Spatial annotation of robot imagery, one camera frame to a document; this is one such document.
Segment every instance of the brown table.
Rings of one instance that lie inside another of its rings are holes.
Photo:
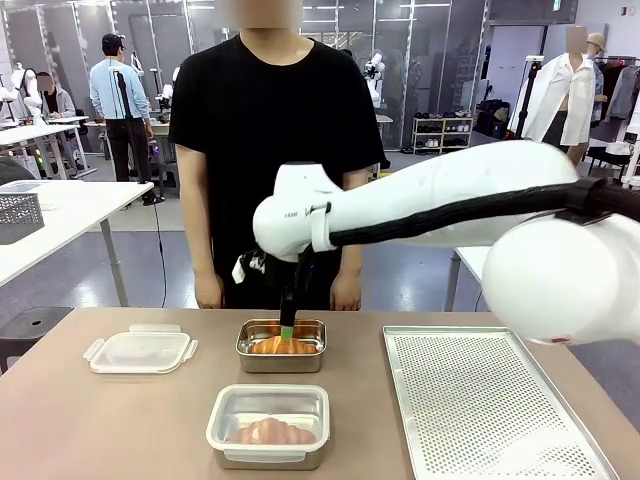
[[[381,336],[383,325],[495,325],[489,314],[332,313],[322,371],[251,375],[235,340],[245,311],[84,309],[69,315],[0,378],[2,480],[412,478]],[[97,338],[136,323],[177,323],[200,344],[164,376],[91,373]],[[564,347],[530,345],[623,480],[640,479],[640,435]],[[329,393],[332,437],[313,472],[224,471],[205,440],[216,395],[233,383],[316,384]]]

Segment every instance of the shoe rack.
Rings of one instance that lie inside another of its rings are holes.
[[[433,131],[419,131],[425,128]],[[413,154],[442,155],[443,153],[469,148],[472,130],[472,117],[414,118],[412,131]],[[456,143],[459,144],[452,145],[451,142],[454,139],[464,140],[464,143],[458,140]],[[418,142],[423,142],[424,146],[418,146]],[[429,146],[429,143],[433,142],[436,142],[436,145]]]

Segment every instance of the shoe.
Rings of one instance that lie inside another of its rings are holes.
[[[159,205],[165,200],[166,198],[164,197],[160,197],[160,196],[156,197],[155,195],[153,197],[149,196],[147,198],[142,199],[142,205],[144,205],[145,207],[150,207],[151,205]]]

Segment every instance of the croissant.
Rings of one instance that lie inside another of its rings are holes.
[[[317,353],[316,347],[309,343],[301,342],[292,338],[291,340],[283,340],[278,335],[277,337],[271,337],[267,340],[263,340],[249,348],[249,353],[252,354],[313,354]]]
[[[265,418],[241,428],[231,438],[243,445],[308,445],[316,442],[313,433],[275,418]]]

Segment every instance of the plastic basket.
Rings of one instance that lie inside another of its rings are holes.
[[[0,193],[0,245],[11,245],[44,227],[35,193]]]

